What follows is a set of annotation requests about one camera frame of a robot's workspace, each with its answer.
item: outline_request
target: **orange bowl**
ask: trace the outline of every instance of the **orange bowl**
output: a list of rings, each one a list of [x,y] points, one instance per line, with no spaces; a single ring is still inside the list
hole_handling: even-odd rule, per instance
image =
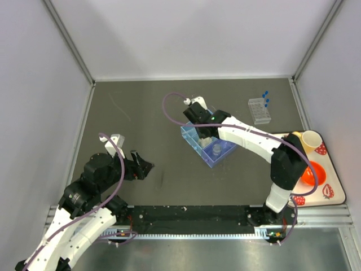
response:
[[[323,169],[323,167],[314,161],[310,161],[311,165],[314,167],[317,177],[318,177],[318,185],[322,185],[326,181],[326,171]],[[315,178],[312,174],[312,171],[310,167],[307,167],[305,172],[303,173],[301,180],[307,184],[307,185],[315,185]]]

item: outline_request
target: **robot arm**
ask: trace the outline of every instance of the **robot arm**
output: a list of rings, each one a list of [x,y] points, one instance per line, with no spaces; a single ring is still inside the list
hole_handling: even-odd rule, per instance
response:
[[[122,223],[127,215],[127,203],[115,196],[106,206],[97,211],[95,216],[67,243],[61,253],[56,271],[71,270],[80,256],[94,243],[106,229],[115,223]]]
[[[217,110],[210,113],[202,97],[184,101],[188,108],[185,116],[193,124],[228,124],[237,125],[244,129],[233,127],[198,127],[199,138],[217,137],[227,140],[250,150],[271,164],[270,177],[274,182],[265,205],[274,213],[280,213],[287,205],[289,196],[298,179],[302,176],[307,164],[290,148],[280,142],[268,140],[267,137],[258,136],[252,131],[267,134],[255,127],[242,123],[229,113]],[[293,134],[283,138],[300,151],[305,153],[299,138]]]
[[[124,158],[124,179],[129,181],[134,179],[143,180],[154,165],[143,160],[136,151],[131,151],[133,161],[128,160],[120,149],[124,138],[119,134],[114,134],[111,138]],[[65,188],[53,222],[37,249],[43,245],[45,246],[28,266],[27,271],[69,270],[67,269],[68,263],[70,266],[74,266],[80,255],[97,239],[105,228],[113,225],[119,219],[124,219],[124,206],[126,207],[127,204],[120,198],[114,197],[106,205],[106,208],[98,210],[95,218],[75,236],[75,239],[71,240],[72,244],[69,245],[69,240],[80,221],[65,228],[54,236],[51,241],[46,241],[62,226],[92,210],[100,203],[101,194],[119,181],[122,169],[116,150],[110,142],[105,144],[105,148],[107,153],[94,154],[85,164],[84,172],[80,178]],[[15,270],[22,271],[32,256],[19,262]]]

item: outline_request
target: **white tray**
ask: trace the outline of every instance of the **white tray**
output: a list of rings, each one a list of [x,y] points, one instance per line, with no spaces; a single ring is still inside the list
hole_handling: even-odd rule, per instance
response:
[[[278,134],[277,136],[285,136],[287,134]],[[341,182],[337,177],[336,171],[332,165],[331,159],[328,152],[325,155],[318,154],[313,151],[307,154],[310,161],[319,163],[326,171],[326,181],[324,184],[319,185],[316,192],[304,197],[304,204],[298,203],[299,207],[310,207],[310,206],[324,206],[324,205],[337,205],[342,204],[346,200],[346,194],[342,188]],[[303,194],[312,189],[312,186],[305,184],[298,180],[293,193]]]

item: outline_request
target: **purple cable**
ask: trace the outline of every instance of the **purple cable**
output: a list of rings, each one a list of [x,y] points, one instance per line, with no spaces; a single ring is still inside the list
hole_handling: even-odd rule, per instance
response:
[[[186,127],[231,127],[231,128],[236,128],[236,129],[240,129],[240,130],[243,130],[245,131],[246,129],[241,127],[241,126],[237,126],[237,125],[233,125],[233,124],[186,124],[186,123],[182,123],[180,121],[176,121],[174,119],[172,119],[166,109],[165,109],[165,102],[166,100],[168,99],[169,96],[172,96],[172,95],[176,95],[176,96],[180,96],[182,97],[184,100],[187,99],[186,96],[184,96],[183,94],[181,93],[177,93],[177,92],[171,92],[171,93],[168,93],[167,95],[164,96],[163,98],[163,102],[162,102],[162,108],[163,108],[163,113],[164,115],[173,123],[175,124],[178,124],[180,126],[186,126]],[[311,165],[310,161],[308,160],[308,158],[296,147],[294,147],[292,144],[288,143],[287,141],[283,140],[283,139],[280,139],[280,138],[277,138],[277,137],[274,137],[273,135],[271,134],[265,134],[265,133],[260,133],[260,132],[257,132],[257,131],[253,131],[253,130],[250,130],[249,131],[250,133],[252,134],[255,134],[255,135],[259,135],[261,137],[266,137],[266,138],[271,138],[275,141],[278,141],[278,142],[281,142],[282,144],[285,144],[286,146],[290,147],[292,150],[294,150],[301,158],[302,160],[304,160],[306,162],[306,164],[310,167],[313,175],[314,175],[314,178],[315,178],[315,185],[314,187],[311,189],[311,191],[309,192],[306,192],[304,194],[294,194],[292,193],[291,195],[292,196],[308,196],[308,195],[311,195],[312,193],[314,193],[318,187],[318,177],[317,177],[317,174],[315,172],[315,169],[314,167]]]
[[[136,231],[129,230],[129,231],[124,231],[124,232],[120,232],[120,233],[113,233],[113,234],[102,235],[102,236],[100,236],[97,240],[105,239],[105,238],[113,237],[113,236],[118,236],[118,235],[122,235],[122,234],[135,234],[135,237],[138,236],[138,233],[137,233]]]
[[[296,222],[297,222],[297,216],[298,216],[298,208],[297,208],[297,203],[296,201],[291,197],[291,201],[293,202],[294,204],[294,219],[293,219],[293,222],[292,222],[292,225],[291,225],[291,228],[289,229],[289,232],[286,234],[285,238],[280,241],[280,244],[283,244],[290,236],[290,234],[292,233],[293,229],[294,229],[294,226],[296,225]]]
[[[115,188],[114,192],[109,196],[109,198],[107,198],[104,202],[102,202],[100,205],[98,205],[96,208],[92,209],[91,211],[89,211],[88,213],[80,216],[80,217],[77,217],[76,219],[74,219],[73,221],[65,224],[64,226],[60,227],[56,232],[54,232],[51,236],[49,236],[49,238],[47,239],[48,242],[50,242],[54,236],[56,236],[59,232],[63,231],[64,229],[66,229],[67,227],[73,225],[74,223],[78,222],[79,220],[82,220],[83,218],[91,215],[92,213],[96,212],[97,210],[101,209],[103,206],[105,206],[108,202],[110,202],[112,200],[112,198],[114,198],[114,196],[118,193],[122,183],[123,183],[123,179],[124,179],[124,171],[125,171],[125,166],[124,166],[124,161],[123,161],[123,157],[117,147],[117,145],[115,145],[115,143],[106,135],[106,134],[103,134],[103,133],[99,133],[99,137],[105,137],[112,145],[113,147],[115,148],[115,150],[117,151],[118,153],[118,157],[119,157],[119,160],[120,160],[120,164],[121,164],[121,169],[122,169],[122,172],[121,172],[121,176],[120,176],[120,179],[119,179],[119,182],[118,182],[118,185],[117,187]],[[34,255],[30,258],[30,260],[27,262],[27,264],[24,266],[23,270],[22,271],[27,271],[28,267],[30,266],[30,264],[35,260],[35,258],[39,255],[39,253],[43,250],[45,246],[44,245],[41,245],[37,250],[36,252],[34,253]]]

